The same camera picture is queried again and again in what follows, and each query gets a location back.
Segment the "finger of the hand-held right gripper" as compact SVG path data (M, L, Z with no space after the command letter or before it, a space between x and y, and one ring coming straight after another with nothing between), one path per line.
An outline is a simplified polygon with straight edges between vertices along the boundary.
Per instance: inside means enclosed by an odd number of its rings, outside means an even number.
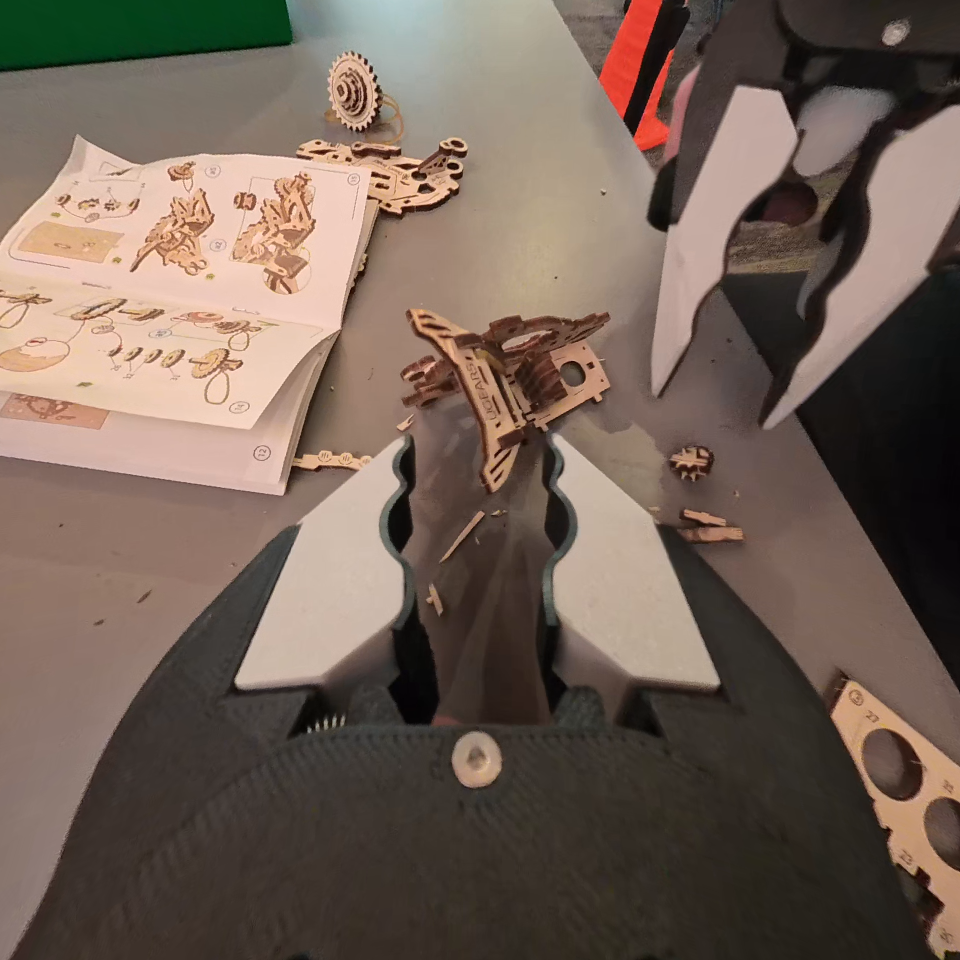
M771 386L772 429L804 404L929 277L958 212L959 107L895 133L847 205L836 256L804 301L810 340Z
M690 346L702 303L726 273L735 227L784 173L797 144L779 90L733 90L678 222L667 230L651 350L655 397L666 390Z

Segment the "stacked wooden gear wheel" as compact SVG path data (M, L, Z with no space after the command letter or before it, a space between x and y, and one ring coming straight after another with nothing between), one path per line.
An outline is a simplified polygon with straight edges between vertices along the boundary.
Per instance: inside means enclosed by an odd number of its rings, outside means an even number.
M374 67L362 54L345 51L331 63L327 78L330 109L342 126L363 133L383 106L383 91Z

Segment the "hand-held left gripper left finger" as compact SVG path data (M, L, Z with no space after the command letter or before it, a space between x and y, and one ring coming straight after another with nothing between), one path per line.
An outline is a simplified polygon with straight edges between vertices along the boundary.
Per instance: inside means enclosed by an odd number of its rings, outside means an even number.
M296 525L234 678L239 690L352 690L401 677L397 635L415 620L403 556L413 529L414 438L384 448Z

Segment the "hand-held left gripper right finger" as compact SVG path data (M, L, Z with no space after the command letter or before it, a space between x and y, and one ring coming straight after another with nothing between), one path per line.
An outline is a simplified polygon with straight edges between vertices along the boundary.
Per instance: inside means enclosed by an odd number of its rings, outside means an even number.
M553 434L543 463L541 664L556 686L714 693L720 680L657 523Z

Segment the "white instruction booklet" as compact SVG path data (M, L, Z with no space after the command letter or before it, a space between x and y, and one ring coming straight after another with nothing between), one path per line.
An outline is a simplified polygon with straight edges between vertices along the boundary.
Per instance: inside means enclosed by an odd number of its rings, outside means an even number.
M3 457L285 493L376 218L369 170L77 136L2 239Z

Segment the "wooden scrap pieces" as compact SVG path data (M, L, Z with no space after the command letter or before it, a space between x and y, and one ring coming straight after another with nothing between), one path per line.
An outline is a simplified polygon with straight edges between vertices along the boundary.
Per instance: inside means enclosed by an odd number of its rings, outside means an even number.
M739 544L745 541L745 534L740 527L706 510L684 508L678 512L678 519L681 521L678 534L691 545Z

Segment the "orange plastic object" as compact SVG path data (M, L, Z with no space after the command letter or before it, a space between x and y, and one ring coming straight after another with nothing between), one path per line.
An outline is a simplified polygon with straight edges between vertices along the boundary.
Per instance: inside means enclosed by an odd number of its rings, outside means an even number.
M625 117L662 4L661 1L631 2L630 6L638 5L639 9L625 13L606 56L599 82L620 118ZM660 70L639 127L633 135L634 143L642 152L663 146L668 138L668 126L659 119L658 108L672 59L672 53L659 57Z

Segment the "wooden buggy model chassis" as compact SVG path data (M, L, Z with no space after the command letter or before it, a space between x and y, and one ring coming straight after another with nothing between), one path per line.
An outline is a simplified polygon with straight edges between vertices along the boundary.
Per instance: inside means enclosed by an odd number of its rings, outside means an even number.
M422 308L405 316L414 335L437 355L402 368L401 378L413 388L402 402L424 409L457 394L465 397L481 437L479 476L490 494L508 479L530 427L546 431L582 404L601 402L610 388L587 342L609 323L608 312L582 318L514 315L494 320L482 333Z

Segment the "flat wooden side panel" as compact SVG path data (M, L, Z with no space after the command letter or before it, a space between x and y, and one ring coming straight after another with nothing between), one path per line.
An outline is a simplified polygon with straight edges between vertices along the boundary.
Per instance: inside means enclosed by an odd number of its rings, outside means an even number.
M402 155L398 145L314 139L300 144L295 156L310 162L363 167L369 171L367 195L381 211L402 217L410 210L433 210L456 196L469 146L460 137L438 142L425 159Z

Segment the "green plastic bin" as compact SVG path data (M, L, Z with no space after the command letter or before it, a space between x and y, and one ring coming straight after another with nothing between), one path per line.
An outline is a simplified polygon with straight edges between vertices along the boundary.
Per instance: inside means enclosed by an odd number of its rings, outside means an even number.
M3 1L3 71L288 45L285 1Z

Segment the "wooden parts sheet round holes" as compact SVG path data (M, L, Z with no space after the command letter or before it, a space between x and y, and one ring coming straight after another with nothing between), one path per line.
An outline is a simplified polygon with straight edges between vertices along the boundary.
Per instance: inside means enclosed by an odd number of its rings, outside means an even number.
M930 951L958 958L958 765L852 679L840 687L831 719L870 796L894 867L915 886Z

